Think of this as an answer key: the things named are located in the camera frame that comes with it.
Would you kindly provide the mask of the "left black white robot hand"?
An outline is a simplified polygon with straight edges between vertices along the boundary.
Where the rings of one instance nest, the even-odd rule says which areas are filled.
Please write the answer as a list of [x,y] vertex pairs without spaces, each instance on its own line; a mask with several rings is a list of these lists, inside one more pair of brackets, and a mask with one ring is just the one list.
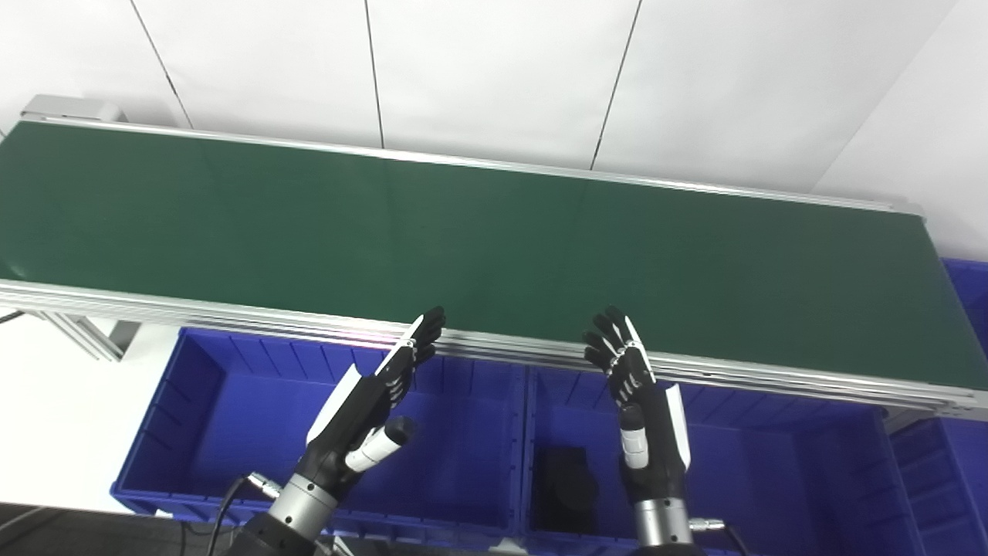
[[409,325],[373,373],[352,365],[343,374],[320,412],[324,429],[308,440],[293,469],[304,489],[342,502],[364,472],[409,443],[416,423],[391,412],[409,393],[418,366],[435,355],[446,321],[444,307],[433,307]]

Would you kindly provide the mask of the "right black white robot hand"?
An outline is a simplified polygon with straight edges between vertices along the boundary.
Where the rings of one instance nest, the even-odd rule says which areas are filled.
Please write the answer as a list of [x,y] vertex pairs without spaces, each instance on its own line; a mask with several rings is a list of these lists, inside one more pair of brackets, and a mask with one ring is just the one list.
[[631,318],[610,305],[583,334],[584,358],[603,371],[620,412],[618,469],[629,502],[685,499],[691,465],[680,385],[660,381]]

